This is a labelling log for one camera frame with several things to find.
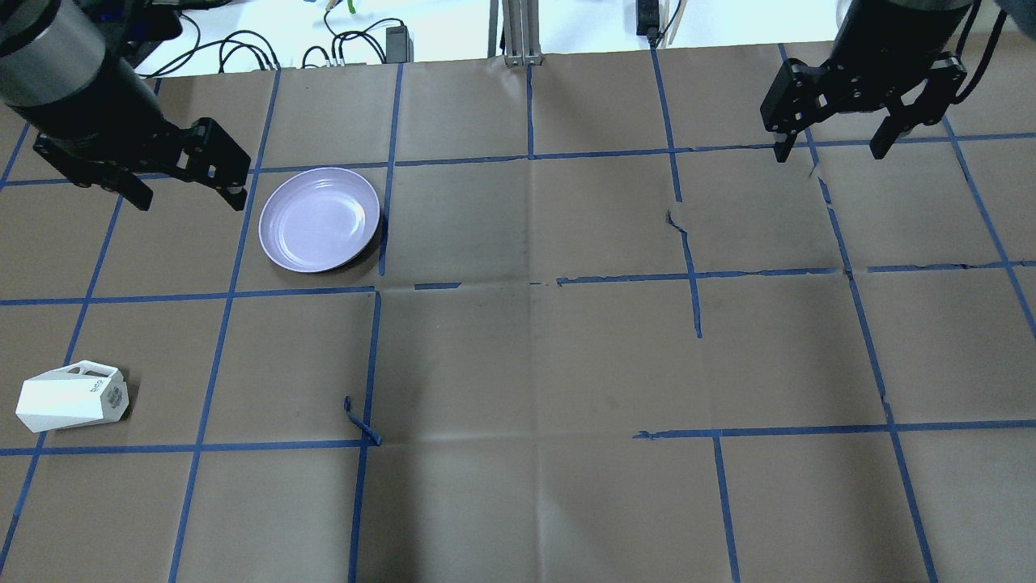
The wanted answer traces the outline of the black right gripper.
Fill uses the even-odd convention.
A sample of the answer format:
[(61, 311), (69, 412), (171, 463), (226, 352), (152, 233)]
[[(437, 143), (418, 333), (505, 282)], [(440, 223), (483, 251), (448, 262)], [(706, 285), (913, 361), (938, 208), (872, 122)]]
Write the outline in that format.
[(819, 66), (789, 58), (762, 97), (762, 126), (774, 135), (775, 159), (784, 163), (800, 133), (814, 123), (835, 114), (884, 109), (888, 116), (870, 140), (871, 155), (881, 161), (903, 134), (936, 125), (958, 103), (966, 76), (961, 57), (939, 51), (835, 51)]

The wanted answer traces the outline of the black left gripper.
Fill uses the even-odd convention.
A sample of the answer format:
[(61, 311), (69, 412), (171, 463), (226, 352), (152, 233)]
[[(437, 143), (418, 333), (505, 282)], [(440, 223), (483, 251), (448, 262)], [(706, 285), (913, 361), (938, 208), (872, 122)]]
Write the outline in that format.
[[(149, 211), (153, 191), (137, 176), (155, 174), (214, 190), (234, 211), (242, 211), (251, 156), (211, 117), (197, 119), (188, 129), (160, 123), (141, 135), (96, 133), (86, 138), (37, 134), (32, 150), (60, 176), (78, 187), (99, 185), (122, 196), (131, 206)], [(186, 155), (186, 165), (181, 156)]]

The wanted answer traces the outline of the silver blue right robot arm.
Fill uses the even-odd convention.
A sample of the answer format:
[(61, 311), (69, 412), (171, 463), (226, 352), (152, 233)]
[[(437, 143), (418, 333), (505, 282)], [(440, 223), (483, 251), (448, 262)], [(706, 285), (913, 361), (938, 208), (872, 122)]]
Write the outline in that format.
[(1007, 19), (1034, 36), (1032, 1), (1000, 1), (981, 62), (969, 74), (961, 55), (979, 7), (977, 1), (851, 1), (829, 57), (819, 66), (785, 59), (762, 97), (775, 159), (787, 161), (800, 134), (836, 114), (888, 112), (869, 143), (877, 161), (915, 126), (936, 125), (977, 87)]

